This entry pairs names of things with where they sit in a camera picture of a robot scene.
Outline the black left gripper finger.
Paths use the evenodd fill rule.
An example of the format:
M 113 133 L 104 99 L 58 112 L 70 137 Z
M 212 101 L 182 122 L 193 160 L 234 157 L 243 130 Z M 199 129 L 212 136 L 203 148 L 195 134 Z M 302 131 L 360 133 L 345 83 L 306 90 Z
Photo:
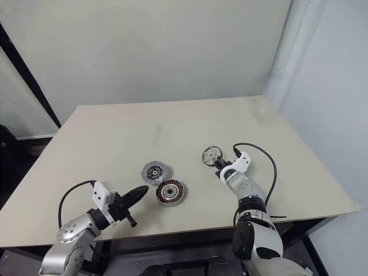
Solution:
M 138 203 L 147 193 L 148 190 L 132 190 L 125 195 L 125 207 L 131 208 Z
M 122 196 L 124 202 L 139 202 L 147 193 L 147 185 L 139 186 Z

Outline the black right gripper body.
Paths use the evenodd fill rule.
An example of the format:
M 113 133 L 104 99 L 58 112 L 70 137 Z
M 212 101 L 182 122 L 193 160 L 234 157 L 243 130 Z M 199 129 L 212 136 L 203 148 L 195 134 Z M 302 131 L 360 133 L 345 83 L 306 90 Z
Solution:
M 227 161 L 227 166 L 231 166 L 231 165 L 232 165 L 232 162 Z M 221 171 L 216 171 L 215 172 L 216 176 L 219 177 L 220 176 L 220 173 L 222 171 L 224 171 L 224 176 L 225 177 L 228 177 L 229 175 L 231 175 L 234 172 L 234 169 L 233 168 L 225 169 L 227 166 L 221 166 Z

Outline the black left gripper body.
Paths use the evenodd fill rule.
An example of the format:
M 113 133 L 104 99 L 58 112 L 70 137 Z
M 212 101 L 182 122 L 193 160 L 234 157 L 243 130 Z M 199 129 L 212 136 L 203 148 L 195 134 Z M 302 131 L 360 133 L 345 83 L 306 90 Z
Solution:
M 131 227 L 137 225 L 136 220 L 132 217 L 129 208 L 125 207 L 123 195 L 115 194 L 113 202 L 109 205 L 108 212 L 115 222 L 127 219 Z

